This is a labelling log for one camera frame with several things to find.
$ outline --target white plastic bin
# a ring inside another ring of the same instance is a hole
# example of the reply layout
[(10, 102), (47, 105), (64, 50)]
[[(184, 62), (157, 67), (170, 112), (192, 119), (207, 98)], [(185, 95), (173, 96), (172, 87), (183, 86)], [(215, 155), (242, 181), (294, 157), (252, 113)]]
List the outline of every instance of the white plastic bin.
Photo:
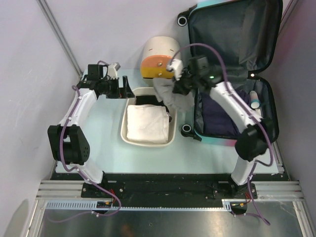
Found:
[[(140, 87), (133, 90), (135, 96), (138, 95), (154, 95), (155, 91), (153, 87)], [(176, 133), (176, 126), (177, 126), (177, 111), (174, 108), (168, 107), (169, 114), (172, 117), (172, 121), (169, 124), (169, 135), (168, 135), (168, 142), (163, 144), (154, 144), (154, 143), (144, 143), (144, 142), (134, 142), (130, 141), (127, 138), (127, 106), (134, 105), (136, 101), (136, 98), (131, 98), (127, 100), (124, 115), (123, 115), (123, 121), (122, 126), (120, 129), (120, 136), (122, 137), (123, 141), (136, 145), (136, 146), (143, 146), (143, 147), (164, 147), (168, 146), (173, 142), (175, 133)]]

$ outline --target suitcase lid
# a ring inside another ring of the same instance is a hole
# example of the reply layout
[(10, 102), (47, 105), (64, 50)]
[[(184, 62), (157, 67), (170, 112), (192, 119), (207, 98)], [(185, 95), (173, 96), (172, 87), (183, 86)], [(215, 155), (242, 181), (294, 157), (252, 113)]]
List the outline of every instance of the suitcase lid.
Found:
[[(218, 1), (199, 3), (191, 11), (190, 43), (214, 47), (223, 57), (230, 77), (248, 77), (265, 70), (271, 64), (277, 43), (282, 0), (214, 2)], [(216, 56), (204, 47), (191, 47), (191, 54), (204, 54), (210, 64), (219, 65)]]

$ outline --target gray floor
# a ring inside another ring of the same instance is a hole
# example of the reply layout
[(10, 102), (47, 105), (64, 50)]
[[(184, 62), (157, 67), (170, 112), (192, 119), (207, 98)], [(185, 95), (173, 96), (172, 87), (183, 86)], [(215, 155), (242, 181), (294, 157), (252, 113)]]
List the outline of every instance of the gray floor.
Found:
[[(44, 218), (40, 237), (302, 237), (291, 202), (258, 203), (271, 222), (254, 217), (234, 218), (228, 212), (121, 211), (112, 217), (86, 214), (62, 224)], [(47, 210), (61, 220), (81, 211)], [(248, 212), (254, 212), (252, 205)]]

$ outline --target metal pole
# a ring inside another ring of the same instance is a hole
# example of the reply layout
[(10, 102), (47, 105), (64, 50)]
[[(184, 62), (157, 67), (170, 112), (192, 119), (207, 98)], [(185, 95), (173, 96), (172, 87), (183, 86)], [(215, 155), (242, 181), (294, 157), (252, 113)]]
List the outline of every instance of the metal pole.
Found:
[(50, 26), (52, 27), (58, 41), (60, 42), (63, 50), (65, 51), (67, 57), (69, 58), (73, 68), (75, 69), (76, 73), (78, 74), (79, 78), (82, 76), (82, 71), (78, 65), (78, 62), (76, 61), (76, 58), (74, 54), (72, 53), (59, 25), (56, 22), (56, 19), (50, 10), (46, 0), (36, 0), (40, 6), (40, 8), (43, 11), (43, 14), (45, 15), (46, 19), (48, 20)]

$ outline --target folded navy clothes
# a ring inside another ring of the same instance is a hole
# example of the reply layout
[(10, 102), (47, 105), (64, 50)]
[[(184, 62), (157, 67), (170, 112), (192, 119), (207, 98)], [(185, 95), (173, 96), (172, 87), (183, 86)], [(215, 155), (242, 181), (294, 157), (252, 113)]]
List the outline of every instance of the folded navy clothes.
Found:
[[(244, 102), (250, 106), (250, 95), (243, 90), (236, 91)], [(225, 110), (209, 95), (201, 93), (204, 134), (218, 136), (238, 136), (240, 133), (233, 120)]]

